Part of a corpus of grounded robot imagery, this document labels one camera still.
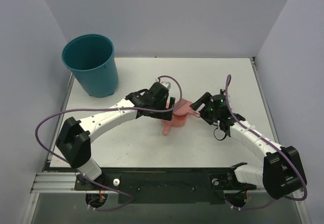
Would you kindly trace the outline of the pink plastic dustpan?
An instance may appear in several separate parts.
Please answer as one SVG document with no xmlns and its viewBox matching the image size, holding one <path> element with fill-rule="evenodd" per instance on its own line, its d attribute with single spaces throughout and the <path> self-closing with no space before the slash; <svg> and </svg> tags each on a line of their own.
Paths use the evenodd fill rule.
<svg viewBox="0 0 324 224">
<path fill-rule="evenodd" d="M 164 136 L 167 136 L 170 129 L 172 127 L 181 127 L 182 125 L 184 125 L 184 123 L 186 122 L 186 118 L 188 115 L 185 116 L 175 116 L 174 114 L 172 114 L 172 120 L 168 121 L 168 120 L 161 120 L 162 123 L 164 124 L 164 128 L 162 130 L 162 134 Z"/>
</svg>

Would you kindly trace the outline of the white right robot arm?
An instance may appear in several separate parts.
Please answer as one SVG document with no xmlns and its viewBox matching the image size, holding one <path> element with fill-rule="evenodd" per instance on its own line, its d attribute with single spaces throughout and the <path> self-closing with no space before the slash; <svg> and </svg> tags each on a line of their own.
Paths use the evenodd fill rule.
<svg viewBox="0 0 324 224">
<path fill-rule="evenodd" d="M 209 125 L 217 124 L 226 136 L 240 142 L 263 163 L 261 167 L 240 163 L 226 175 L 232 188 L 242 184 L 261 187 L 273 199 L 280 199 L 299 189 L 306 189 L 307 179 L 296 148 L 284 147 L 264 137 L 240 114 L 228 107 L 225 94 L 205 93 L 190 105 Z"/>
</svg>

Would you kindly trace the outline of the pink hand brush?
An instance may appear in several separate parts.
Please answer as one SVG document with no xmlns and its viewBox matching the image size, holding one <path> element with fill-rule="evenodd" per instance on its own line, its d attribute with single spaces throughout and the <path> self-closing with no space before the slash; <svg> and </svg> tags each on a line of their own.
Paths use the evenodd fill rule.
<svg viewBox="0 0 324 224">
<path fill-rule="evenodd" d="M 187 114 L 193 115 L 197 118 L 200 118 L 200 114 L 193 109 L 191 109 L 190 105 L 192 103 L 186 99 L 181 99 L 175 103 L 176 108 L 173 110 L 173 114 L 175 116 L 185 116 Z"/>
</svg>

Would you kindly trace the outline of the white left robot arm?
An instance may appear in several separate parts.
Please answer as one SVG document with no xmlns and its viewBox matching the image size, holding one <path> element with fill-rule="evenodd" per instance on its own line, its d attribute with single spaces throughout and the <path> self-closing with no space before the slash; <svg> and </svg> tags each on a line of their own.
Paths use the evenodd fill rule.
<svg viewBox="0 0 324 224">
<path fill-rule="evenodd" d="M 169 82 L 155 82 L 150 89 L 128 94 L 110 107 L 110 111 L 79 120 L 74 117 L 66 119 L 56 140 L 56 147 L 72 168 L 87 177 L 88 186 L 94 190 L 101 188 L 104 184 L 104 176 L 91 156 L 91 144 L 116 126 L 141 116 L 171 120 L 171 111 L 157 112 L 174 106 L 174 97 L 167 102 L 170 88 Z"/>
</svg>

